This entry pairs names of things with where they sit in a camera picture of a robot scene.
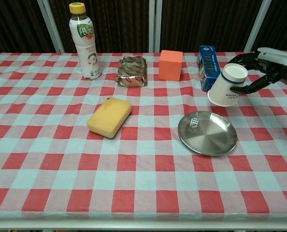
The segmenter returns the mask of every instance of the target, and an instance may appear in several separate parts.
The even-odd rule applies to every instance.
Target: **dice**
[[[196,128],[198,125],[198,119],[197,118],[192,118],[191,123],[190,123],[190,127],[191,128]]]

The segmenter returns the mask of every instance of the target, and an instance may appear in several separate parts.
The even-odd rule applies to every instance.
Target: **metal plate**
[[[198,126],[190,127],[193,117],[198,118]],[[179,122],[178,133],[181,141],[193,151],[220,156],[232,149],[237,143],[237,133],[225,118],[207,111],[196,111],[185,115]]]

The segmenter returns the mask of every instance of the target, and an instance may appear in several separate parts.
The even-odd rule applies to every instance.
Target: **brown curtain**
[[[0,52],[54,52],[37,0],[0,0]]]
[[[261,0],[164,0],[161,49],[243,51]]]
[[[271,2],[252,50],[259,47],[287,50],[287,0]]]
[[[75,0],[49,0],[65,52],[76,52],[72,41],[69,4]],[[149,0],[80,0],[91,18],[97,52],[147,52]]]

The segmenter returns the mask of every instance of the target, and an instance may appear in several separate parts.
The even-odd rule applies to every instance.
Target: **cardboard box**
[[[214,46],[200,46],[197,62],[201,90],[207,92],[221,73]]]

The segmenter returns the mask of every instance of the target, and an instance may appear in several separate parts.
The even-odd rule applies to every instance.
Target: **white pole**
[[[155,0],[149,2],[149,52],[154,52]]]
[[[162,6],[163,0],[156,0],[155,52],[159,52],[161,43]]]
[[[56,52],[65,52],[48,0],[38,0],[38,4]]]
[[[253,25],[253,28],[251,30],[249,39],[246,42],[246,45],[245,45],[245,48],[244,48],[245,52],[250,52],[251,51],[251,49],[253,47],[253,44],[254,44],[254,41],[255,41],[255,39],[257,37],[257,34],[259,32],[259,29],[261,27],[261,24],[263,23],[264,18],[266,16],[266,13],[268,11],[268,8],[270,6],[270,3],[271,3],[271,0],[263,0],[262,4],[260,6],[259,12],[257,14],[257,17],[255,19],[255,23]]]

